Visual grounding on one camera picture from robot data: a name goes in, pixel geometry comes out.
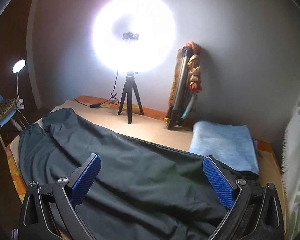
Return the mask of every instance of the leopard print cushion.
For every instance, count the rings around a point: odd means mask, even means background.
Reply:
[[[16,99],[4,99],[0,102],[0,121],[16,107]]]

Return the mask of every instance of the metal screw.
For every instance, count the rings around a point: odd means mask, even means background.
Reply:
[[[270,183],[268,183],[268,188],[274,189],[274,185],[270,182]]]
[[[37,185],[37,182],[34,180],[29,183],[29,187],[34,187],[35,185]]]
[[[65,183],[66,181],[67,181],[66,177],[62,177],[62,178],[58,179],[59,183]]]
[[[247,184],[247,182],[244,179],[238,179],[237,181],[238,181],[238,184],[241,186],[244,186]]]

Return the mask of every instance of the folded tripod stand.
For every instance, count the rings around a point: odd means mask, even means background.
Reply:
[[[139,105],[140,112],[142,115],[144,115],[138,88],[137,88],[137,84],[134,81],[134,74],[135,73],[133,71],[128,71],[128,73],[127,73],[126,82],[124,83],[122,96],[121,96],[121,100],[120,100],[119,111],[118,111],[118,115],[120,115],[122,112],[124,101],[127,96],[128,124],[132,123],[132,89],[134,91],[134,94],[136,95],[136,99],[137,99],[137,102]]]

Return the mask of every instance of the green striped towel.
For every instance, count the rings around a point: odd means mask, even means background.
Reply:
[[[282,181],[288,199],[288,240],[300,231],[300,97],[286,128],[282,153]]]

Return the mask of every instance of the bed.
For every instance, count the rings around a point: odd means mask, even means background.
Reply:
[[[81,96],[76,100],[87,104],[95,104],[103,101],[103,99],[100,98],[87,96]],[[76,114],[87,119],[88,121],[113,130],[117,133],[153,142],[159,145],[188,151],[191,143],[191,129],[179,128],[178,130],[167,130],[164,122],[161,121],[161,119],[164,118],[165,113],[152,109],[145,108],[145,116],[137,114],[134,115],[133,125],[128,125],[125,114],[118,116],[116,105],[105,105],[102,108],[93,109],[81,105],[75,101],[66,101],[61,106],[57,106],[53,111],[62,108],[71,108]],[[137,106],[133,106],[133,112],[138,112]],[[26,186],[18,170],[18,143],[19,136],[17,136],[7,147],[6,155],[16,191],[21,201],[23,201],[26,192]],[[260,169],[259,179],[261,186],[264,186],[268,182],[275,184],[282,207],[284,223],[286,225],[287,202],[282,186],[280,167],[276,161],[274,152],[268,143],[258,141],[257,159]]]

